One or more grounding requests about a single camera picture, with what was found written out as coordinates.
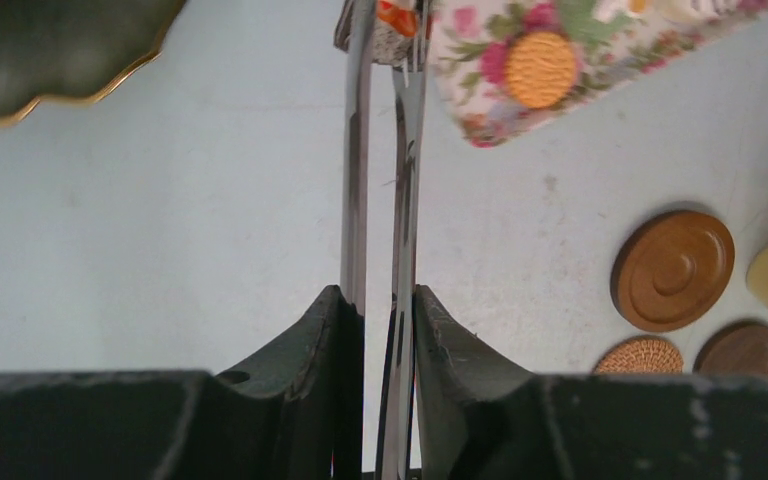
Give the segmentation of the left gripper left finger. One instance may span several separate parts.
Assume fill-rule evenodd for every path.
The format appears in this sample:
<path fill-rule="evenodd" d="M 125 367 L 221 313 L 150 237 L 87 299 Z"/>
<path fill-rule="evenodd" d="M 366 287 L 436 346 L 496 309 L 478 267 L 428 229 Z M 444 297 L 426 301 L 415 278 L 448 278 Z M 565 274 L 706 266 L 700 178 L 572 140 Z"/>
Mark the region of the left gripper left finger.
<path fill-rule="evenodd" d="M 363 326 L 328 286 L 219 374 L 0 373 L 0 479 L 358 479 Z"/>

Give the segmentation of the green round cake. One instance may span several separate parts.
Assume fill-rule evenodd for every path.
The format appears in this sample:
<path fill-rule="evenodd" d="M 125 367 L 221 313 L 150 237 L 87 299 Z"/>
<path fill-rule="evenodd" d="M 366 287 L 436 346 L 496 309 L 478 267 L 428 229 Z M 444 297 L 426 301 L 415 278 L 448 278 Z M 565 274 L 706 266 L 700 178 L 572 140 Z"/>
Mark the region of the green round cake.
<path fill-rule="evenodd" d="M 580 45 L 607 42 L 634 24 L 634 20 L 625 14 L 619 14 L 608 23 L 597 20 L 593 16 L 595 0 L 556 0 L 554 4 L 562 30 Z"/>

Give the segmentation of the metal serving tongs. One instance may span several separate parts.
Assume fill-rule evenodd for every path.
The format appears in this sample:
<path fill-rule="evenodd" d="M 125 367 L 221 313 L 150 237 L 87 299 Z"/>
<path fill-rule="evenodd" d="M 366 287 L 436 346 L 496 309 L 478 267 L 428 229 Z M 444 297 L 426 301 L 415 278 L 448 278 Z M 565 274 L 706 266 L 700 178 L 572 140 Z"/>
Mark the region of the metal serving tongs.
<path fill-rule="evenodd" d="M 399 67 L 372 61 L 377 1 L 356 1 L 345 77 L 344 174 L 340 286 L 354 312 L 367 311 L 368 255 L 384 254 L 378 313 L 381 339 L 375 349 L 378 408 L 374 434 L 375 479 L 412 476 L 416 388 L 416 255 L 420 165 L 423 153 L 430 15 L 424 1 L 420 31 L 411 55 Z M 369 222 L 378 206 L 368 204 L 370 159 L 389 140 L 393 159 L 388 210 L 377 228 Z"/>

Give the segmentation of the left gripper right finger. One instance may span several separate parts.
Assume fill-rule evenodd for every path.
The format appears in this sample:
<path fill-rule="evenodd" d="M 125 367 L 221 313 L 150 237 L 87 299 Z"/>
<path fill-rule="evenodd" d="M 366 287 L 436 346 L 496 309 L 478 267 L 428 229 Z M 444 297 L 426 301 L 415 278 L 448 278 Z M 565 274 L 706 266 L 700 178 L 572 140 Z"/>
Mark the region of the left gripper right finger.
<path fill-rule="evenodd" d="M 414 305 L 426 479 L 768 479 L 768 380 L 532 373 Z"/>

